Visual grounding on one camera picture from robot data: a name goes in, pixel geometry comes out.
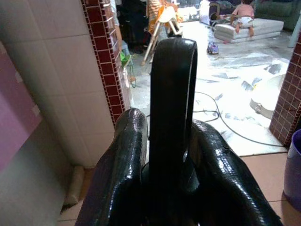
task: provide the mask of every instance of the toy car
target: toy car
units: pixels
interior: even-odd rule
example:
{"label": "toy car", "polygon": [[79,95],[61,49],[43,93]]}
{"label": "toy car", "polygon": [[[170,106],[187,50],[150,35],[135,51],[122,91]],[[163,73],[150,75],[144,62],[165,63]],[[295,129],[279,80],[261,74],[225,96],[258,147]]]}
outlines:
{"label": "toy car", "polygon": [[209,42],[207,47],[207,53],[209,54],[218,54],[218,46],[215,42]]}

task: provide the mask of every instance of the floor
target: floor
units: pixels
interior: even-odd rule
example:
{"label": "floor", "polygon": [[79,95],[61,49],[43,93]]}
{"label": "floor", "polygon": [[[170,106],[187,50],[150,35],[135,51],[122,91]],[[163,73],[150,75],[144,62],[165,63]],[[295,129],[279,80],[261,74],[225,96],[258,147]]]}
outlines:
{"label": "floor", "polygon": [[[198,44],[198,72],[196,91],[212,96],[225,122],[239,134],[262,143],[281,145],[269,131],[270,119],[250,107],[252,90],[256,82],[286,73],[293,49],[287,44],[290,32],[280,36],[243,43],[223,43],[215,39],[211,29],[198,21],[182,23],[183,36]],[[220,53],[206,53],[209,41],[215,41]],[[151,64],[140,66],[143,55],[134,55],[134,73],[137,86],[131,89],[132,107],[150,114]],[[277,95],[271,100],[277,102]],[[216,110],[214,102],[199,93],[195,94],[194,111]],[[194,113],[193,118],[207,121],[214,113]],[[210,122],[239,156],[281,153],[283,147],[260,145],[246,140],[228,129],[218,119]]]}
{"label": "floor", "polygon": [[[284,168],[286,153],[267,154],[243,157],[250,171],[255,177],[259,187],[269,201],[274,211],[281,217],[285,226],[300,226],[301,213],[296,211],[283,196]],[[89,187],[93,170],[86,172],[85,181],[81,193],[81,201],[63,211],[58,220],[58,226],[74,226],[79,214],[83,198]]]}

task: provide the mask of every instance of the white tiled wall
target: white tiled wall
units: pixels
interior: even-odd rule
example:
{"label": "white tiled wall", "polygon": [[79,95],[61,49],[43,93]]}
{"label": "white tiled wall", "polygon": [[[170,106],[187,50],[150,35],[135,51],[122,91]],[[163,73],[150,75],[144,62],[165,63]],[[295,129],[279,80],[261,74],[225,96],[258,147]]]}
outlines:
{"label": "white tiled wall", "polygon": [[67,156],[95,166],[114,128],[80,0],[6,0],[0,12],[0,39]]}

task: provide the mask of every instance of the white mattress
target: white mattress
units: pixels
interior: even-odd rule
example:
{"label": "white mattress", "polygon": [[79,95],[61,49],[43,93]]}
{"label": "white mattress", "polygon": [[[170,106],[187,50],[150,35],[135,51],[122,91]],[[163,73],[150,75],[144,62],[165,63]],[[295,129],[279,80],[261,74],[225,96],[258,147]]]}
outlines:
{"label": "white mattress", "polygon": [[243,41],[253,41],[253,40],[258,40],[258,39],[271,38],[271,37],[278,36],[280,34],[281,34],[281,32],[272,32],[272,33],[267,33],[267,34],[255,35],[253,37],[250,37],[250,35],[249,35],[249,36],[247,36],[245,38],[241,38],[241,39],[232,39],[232,38],[227,37],[227,35],[225,33],[215,32],[214,36],[217,39],[228,41],[230,43],[238,43],[238,42],[243,42]]}
{"label": "white mattress", "polygon": [[240,42],[247,40],[256,40],[262,38],[274,37],[280,34],[283,29],[284,22],[278,20],[254,19],[254,36],[250,38],[249,29],[241,28],[239,34],[235,32],[235,28],[229,24],[218,24],[215,26],[214,36],[218,39]]}

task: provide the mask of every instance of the purple bucket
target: purple bucket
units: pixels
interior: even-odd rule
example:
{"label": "purple bucket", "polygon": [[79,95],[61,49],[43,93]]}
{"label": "purple bucket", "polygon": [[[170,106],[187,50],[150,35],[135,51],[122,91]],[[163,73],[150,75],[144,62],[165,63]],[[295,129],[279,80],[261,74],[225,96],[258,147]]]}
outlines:
{"label": "purple bucket", "polygon": [[301,211],[301,129],[292,137],[285,166],[284,193],[291,205]]}

